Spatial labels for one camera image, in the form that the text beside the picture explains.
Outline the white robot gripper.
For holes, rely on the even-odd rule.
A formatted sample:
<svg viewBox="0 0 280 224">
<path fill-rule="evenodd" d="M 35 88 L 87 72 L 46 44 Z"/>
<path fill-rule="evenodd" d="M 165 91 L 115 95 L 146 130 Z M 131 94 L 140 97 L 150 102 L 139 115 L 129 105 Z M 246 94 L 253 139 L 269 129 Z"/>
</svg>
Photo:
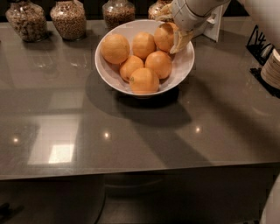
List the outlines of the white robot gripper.
<svg viewBox="0 0 280 224">
<path fill-rule="evenodd" d="M 214 0 L 173 0 L 164 4 L 155 16 L 156 21 L 174 20 L 178 30 L 173 35 L 170 54 L 182 51 L 193 38 L 193 29 L 202 25 L 214 9 Z"/>
</svg>

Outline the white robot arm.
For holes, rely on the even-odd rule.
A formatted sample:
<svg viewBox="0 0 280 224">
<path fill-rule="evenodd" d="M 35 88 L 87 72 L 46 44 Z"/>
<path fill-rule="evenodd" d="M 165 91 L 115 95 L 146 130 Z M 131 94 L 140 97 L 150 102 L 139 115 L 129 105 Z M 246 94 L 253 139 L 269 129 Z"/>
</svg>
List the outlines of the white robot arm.
<svg viewBox="0 0 280 224">
<path fill-rule="evenodd" d="M 217 7 L 231 0 L 172 0 L 156 16 L 156 20 L 170 18 L 178 27 L 171 53 L 186 45 L 188 32 L 197 30 Z M 261 28 L 267 40 L 280 53 L 280 0 L 237 0 Z"/>
</svg>

